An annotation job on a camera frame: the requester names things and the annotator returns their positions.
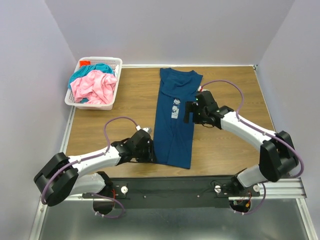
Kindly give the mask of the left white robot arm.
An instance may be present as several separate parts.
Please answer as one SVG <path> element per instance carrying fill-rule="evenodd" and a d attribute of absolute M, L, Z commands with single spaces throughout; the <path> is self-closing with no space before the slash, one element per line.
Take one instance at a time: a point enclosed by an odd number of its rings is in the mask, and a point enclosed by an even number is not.
<path fill-rule="evenodd" d="M 83 155 L 55 154 L 35 175 L 33 181 L 41 192 L 41 202 L 49 207 L 60 204 L 72 194 L 78 179 L 94 171 L 130 163 L 155 163 L 152 130 L 137 130 L 132 137 L 114 141 L 110 146 Z"/>

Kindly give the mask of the dark blue t shirt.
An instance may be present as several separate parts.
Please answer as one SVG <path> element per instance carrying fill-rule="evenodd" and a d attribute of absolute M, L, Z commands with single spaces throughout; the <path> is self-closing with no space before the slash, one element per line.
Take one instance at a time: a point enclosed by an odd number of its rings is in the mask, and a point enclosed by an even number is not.
<path fill-rule="evenodd" d="M 186 102 L 196 100 L 203 76 L 195 71 L 161 68 L 153 134 L 157 163 L 191 168 L 194 123 L 184 122 Z"/>

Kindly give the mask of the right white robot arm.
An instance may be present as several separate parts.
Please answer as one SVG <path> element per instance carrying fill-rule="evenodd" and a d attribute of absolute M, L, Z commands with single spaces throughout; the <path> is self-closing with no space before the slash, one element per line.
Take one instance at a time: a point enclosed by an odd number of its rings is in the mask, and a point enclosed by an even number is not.
<path fill-rule="evenodd" d="M 219 107 L 208 90 L 197 92 L 195 101 L 186 102 L 183 121 L 228 131 L 259 151 L 259 163 L 232 176 L 222 187 L 225 193 L 241 196 L 253 185 L 275 183 L 299 164 L 287 132 L 274 132 L 242 120 L 232 108 L 225 105 Z"/>

